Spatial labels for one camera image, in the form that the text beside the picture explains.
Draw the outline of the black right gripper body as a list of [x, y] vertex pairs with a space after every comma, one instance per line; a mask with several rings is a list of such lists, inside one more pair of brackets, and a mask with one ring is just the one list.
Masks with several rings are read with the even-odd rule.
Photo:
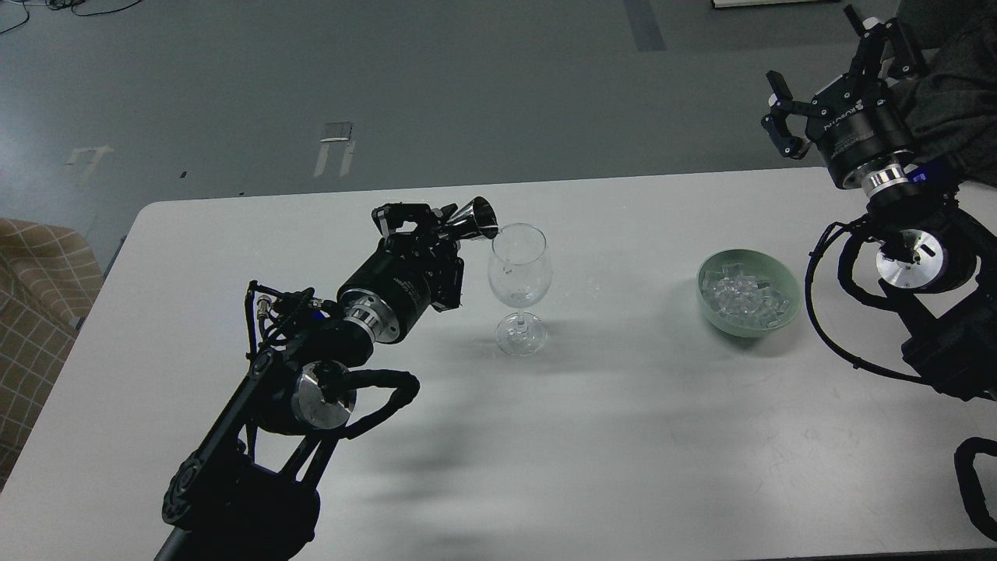
[[910, 164], [916, 142], [895, 107], [887, 82], [879, 78], [861, 81], [858, 91], [847, 88], [841, 75], [812, 98], [820, 107], [809, 118], [809, 141], [818, 149], [838, 189], [861, 187], [859, 169], [883, 160]]

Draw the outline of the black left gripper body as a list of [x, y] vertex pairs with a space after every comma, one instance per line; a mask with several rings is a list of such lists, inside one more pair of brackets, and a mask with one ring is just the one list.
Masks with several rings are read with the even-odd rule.
[[346, 317], [374, 342], [398, 344], [430, 305], [427, 270], [442, 259], [460, 258], [458, 241], [417, 242], [412, 233], [379, 242], [376, 251], [339, 288]]

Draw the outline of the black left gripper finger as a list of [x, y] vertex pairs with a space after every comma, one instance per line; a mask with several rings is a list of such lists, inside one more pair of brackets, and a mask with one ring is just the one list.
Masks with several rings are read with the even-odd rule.
[[437, 312], [458, 309], [462, 305], [464, 261], [462, 258], [442, 259], [427, 270], [431, 288], [430, 305]]
[[414, 224], [411, 234], [417, 242], [438, 242], [442, 226], [456, 210], [455, 203], [442, 207], [430, 207], [427, 203], [386, 203], [372, 210], [371, 218], [384, 242], [398, 235], [406, 223]]

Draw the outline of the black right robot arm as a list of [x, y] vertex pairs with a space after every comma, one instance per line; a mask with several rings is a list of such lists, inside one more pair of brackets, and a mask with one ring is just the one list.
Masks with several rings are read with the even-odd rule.
[[[780, 72], [761, 124], [783, 157], [815, 148], [838, 189], [868, 197], [857, 220], [834, 221], [809, 253], [804, 303], [820, 340], [855, 369], [930, 386], [948, 397], [995, 399], [995, 236], [956, 199], [958, 182], [940, 162], [915, 166], [911, 129], [897, 110], [890, 79], [925, 75], [925, 57], [897, 18], [862, 19], [847, 5], [857, 34], [850, 68], [811, 100], [794, 99]], [[908, 376], [859, 358], [834, 342], [813, 308], [812, 285], [827, 249], [845, 237], [838, 284], [868, 308], [900, 317]]]

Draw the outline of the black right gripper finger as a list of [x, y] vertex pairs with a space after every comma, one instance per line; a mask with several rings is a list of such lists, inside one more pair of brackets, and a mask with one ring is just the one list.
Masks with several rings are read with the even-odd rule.
[[843, 11], [859, 38], [844, 74], [844, 98], [857, 98], [873, 86], [886, 88], [892, 82], [926, 76], [927, 63], [918, 40], [900, 19], [862, 19], [852, 5], [845, 5]]
[[769, 99], [769, 113], [762, 117], [763, 130], [782, 157], [801, 160], [807, 155], [812, 141], [791, 134], [787, 119], [790, 116], [826, 118], [826, 107], [816, 102], [806, 104], [795, 100], [786, 79], [778, 71], [766, 72], [766, 79], [772, 95]]

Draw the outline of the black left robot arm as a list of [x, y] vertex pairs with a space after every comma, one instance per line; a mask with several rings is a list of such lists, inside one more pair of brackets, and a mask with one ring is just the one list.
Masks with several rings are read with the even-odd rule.
[[375, 344], [398, 344], [426, 309], [460, 305], [463, 239], [492, 239], [495, 213], [388, 203], [380, 242], [333, 301], [312, 288], [250, 283], [249, 369], [164, 494], [171, 535], [159, 560], [288, 560], [314, 537], [318, 486], [337, 444], [410, 404], [410, 372], [367, 369]]

